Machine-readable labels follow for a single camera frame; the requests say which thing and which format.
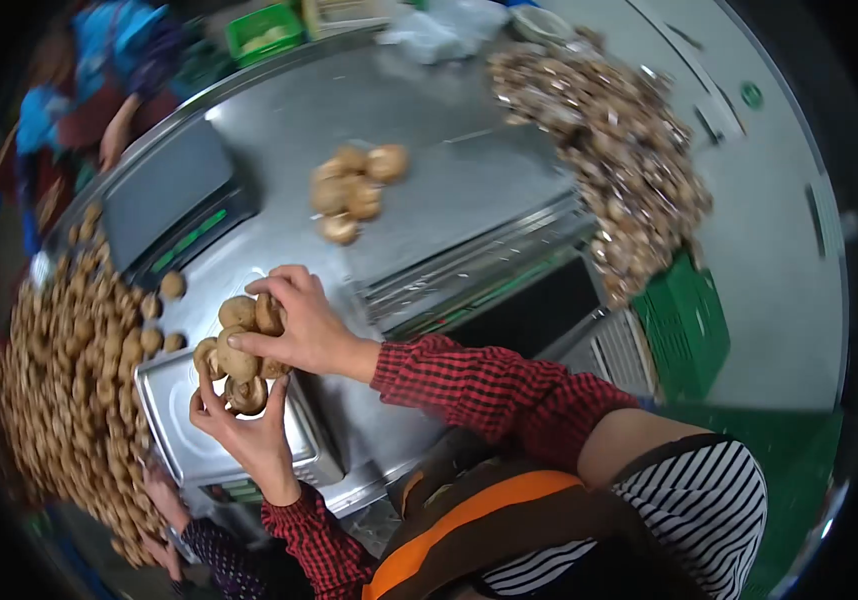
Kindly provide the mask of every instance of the plastic bag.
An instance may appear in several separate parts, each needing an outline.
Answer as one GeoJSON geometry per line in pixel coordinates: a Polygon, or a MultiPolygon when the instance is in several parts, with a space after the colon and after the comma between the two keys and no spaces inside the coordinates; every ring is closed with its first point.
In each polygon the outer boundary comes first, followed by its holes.
{"type": "Polygon", "coordinates": [[[489,0],[433,0],[426,11],[393,18],[376,42],[399,44],[412,60],[433,65],[475,55],[509,17],[506,6],[489,0]]]}

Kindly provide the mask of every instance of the polka dot sleeve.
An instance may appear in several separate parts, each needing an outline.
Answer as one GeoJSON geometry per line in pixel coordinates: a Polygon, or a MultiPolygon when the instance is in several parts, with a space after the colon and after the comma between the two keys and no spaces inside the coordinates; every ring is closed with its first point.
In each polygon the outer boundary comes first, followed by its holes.
{"type": "Polygon", "coordinates": [[[208,518],[190,521],[182,542],[212,571],[212,579],[227,600],[268,598],[264,569],[258,558],[230,532],[208,518]]]}

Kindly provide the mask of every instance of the orange strap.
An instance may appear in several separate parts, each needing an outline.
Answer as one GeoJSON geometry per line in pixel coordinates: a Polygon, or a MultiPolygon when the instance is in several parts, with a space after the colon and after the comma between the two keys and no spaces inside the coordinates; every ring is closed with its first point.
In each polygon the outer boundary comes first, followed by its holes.
{"type": "Polygon", "coordinates": [[[363,600],[376,600],[415,575],[439,540],[458,527],[482,519],[490,513],[523,502],[544,498],[573,486],[582,486],[578,477],[555,470],[537,470],[516,475],[487,487],[449,510],[429,530],[403,544],[383,560],[363,586],[363,600]]]}

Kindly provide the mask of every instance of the metal tray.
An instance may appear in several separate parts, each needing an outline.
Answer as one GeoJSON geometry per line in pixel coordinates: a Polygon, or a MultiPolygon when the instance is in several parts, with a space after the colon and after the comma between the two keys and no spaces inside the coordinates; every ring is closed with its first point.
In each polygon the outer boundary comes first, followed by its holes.
{"type": "MultiPolygon", "coordinates": [[[[135,386],[149,428],[169,473],[181,488],[238,481],[249,477],[215,438],[189,421],[189,399],[199,387],[192,362],[193,348],[166,354],[135,369],[135,386]]],[[[268,380],[272,389],[274,380],[268,380]]],[[[214,383],[217,394],[225,380],[214,383]]],[[[238,416],[238,419],[257,419],[238,416]]],[[[295,376],[289,377],[284,416],[286,438],[295,475],[313,486],[342,480],[345,473],[326,445],[326,436],[305,401],[295,376]]]]}

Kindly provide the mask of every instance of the blue clothing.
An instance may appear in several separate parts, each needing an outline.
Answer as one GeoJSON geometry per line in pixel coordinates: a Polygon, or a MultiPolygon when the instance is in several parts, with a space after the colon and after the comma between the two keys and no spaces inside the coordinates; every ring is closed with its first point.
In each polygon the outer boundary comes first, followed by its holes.
{"type": "Polygon", "coordinates": [[[73,17],[75,98],[63,96],[50,84],[28,90],[19,112],[16,154],[26,156],[45,146],[56,152],[63,150],[58,142],[57,123],[103,86],[109,48],[116,76],[130,93],[135,91],[133,75],[140,67],[154,27],[168,12],[168,6],[152,8],[127,0],[89,6],[73,17]]]}

